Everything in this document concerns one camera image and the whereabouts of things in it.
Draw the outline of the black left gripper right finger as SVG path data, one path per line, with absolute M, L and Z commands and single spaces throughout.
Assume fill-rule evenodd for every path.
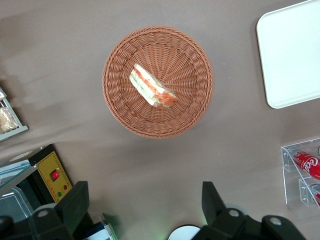
M 207 222 L 198 240 L 304 240 L 287 218 L 266 215 L 257 221 L 236 208 L 228 208 L 211 181 L 202 183 L 202 211 Z

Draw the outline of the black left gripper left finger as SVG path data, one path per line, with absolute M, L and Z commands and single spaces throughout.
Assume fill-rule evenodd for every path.
M 0 217 L 2 240 L 82 240 L 89 230 L 89 187 L 78 181 L 53 208 L 43 206 L 27 219 L 14 223 Z

